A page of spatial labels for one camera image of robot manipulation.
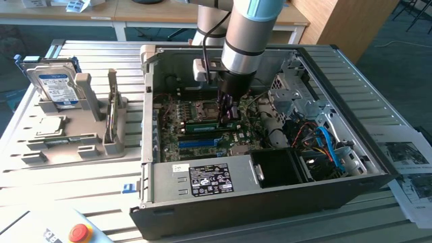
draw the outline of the power supply label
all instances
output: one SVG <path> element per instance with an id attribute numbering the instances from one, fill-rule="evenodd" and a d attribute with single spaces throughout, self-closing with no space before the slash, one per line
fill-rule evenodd
<path id="1" fill-rule="evenodd" d="M 74 89 L 68 85 L 69 78 L 65 74 L 42 74 L 38 75 L 38 78 L 54 104 L 74 105 L 78 102 Z"/>
<path id="2" fill-rule="evenodd" d="M 233 192 L 228 164 L 189 167 L 193 196 Z"/>

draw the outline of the blue clip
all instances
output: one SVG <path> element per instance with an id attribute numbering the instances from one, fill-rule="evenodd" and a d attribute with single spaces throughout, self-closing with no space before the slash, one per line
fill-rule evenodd
<path id="1" fill-rule="evenodd" d="M 132 183 L 124 184 L 121 194 L 133 193 L 133 192 L 136 192 L 134 184 L 132 184 Z"/>
<path id="2" fill-rule="evenodd" d="M 73 62 L 73 66 L 74 66 L 74 70 L 76 72 L 82 72 L 81 68 L 80 68 L 80 63 L 78 63 L 78 59 L 76 57 L 70 58 L 72 62 Z"/>
<path id="3" fill-rule="evenodd" d="M 26 76 L 26 72 L 25 72 L 25 70 L 22 69 L 22 67 L 21 67 L 21 65 L 20 65 L 20 64 L 22 63 L 21 55 L 20 55 L 20 54 L 14 55 L 13 59 L 14 59 L 14 65 L 18 67 L 18 69 L 21 70 L 21 73 L 22 73 L 24 76 L 28 78 L 28 76 Z"/>

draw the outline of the aluminum table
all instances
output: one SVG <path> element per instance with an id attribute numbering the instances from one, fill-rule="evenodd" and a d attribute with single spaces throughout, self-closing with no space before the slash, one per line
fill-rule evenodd
<path id="1" fill-rule="evenodd" d="M 118 90 L 129 99 L 126 140 L 140 149 L 144 79 L 140 69 L 142 42 L 65 41 L 50 47 L 48 57 L 77 56 L 82 72 L 90 73 L 97 97 L 108 95 L 106 69 L 117 70 Z M 364 124 L 409 125 L 337 49 L 304 46 Z M 33 105 L 30 85 L 10 120 L 0 149 L 20 127 L 25 109 Z M 118 163 L 76 164 L 40 170 L 16 170 L 0 177 L 0 228 L 26 208 L 58 200 L 78 210 L 114 242 L 146 242 L 126 213 L 129 197 L 124 183 L 140 177 L 140 159 Z M 432 230 L 418 229 L 400 210 L 388 187 L 360 195 L 337 210 L 266 221 L 233 228 L 176 236 L 157 242 L 432 242 Z"/>

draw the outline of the hard drive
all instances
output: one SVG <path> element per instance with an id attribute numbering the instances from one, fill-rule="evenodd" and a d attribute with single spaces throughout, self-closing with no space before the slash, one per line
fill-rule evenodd
<path id="1" fill-rule="evenodd" d="M 85 99 L 85 96 L 73 82 L 74 75 L 80 72 L 76 58 L 26 57 L 20 67 L 36 86 L 42 101 L 52 101 L 58 109 L 78 108 L 78 100 Z"/>

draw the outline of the red button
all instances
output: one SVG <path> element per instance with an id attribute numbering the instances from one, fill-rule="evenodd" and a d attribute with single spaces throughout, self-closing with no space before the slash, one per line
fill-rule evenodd
<path id="1" fill-rule="evenodd" d="M 73 226 L 69 232 L 69 241 L 78 243 L 82 242 L 88 236 L 88 228 L 84 224 L 77 224 Z"/>

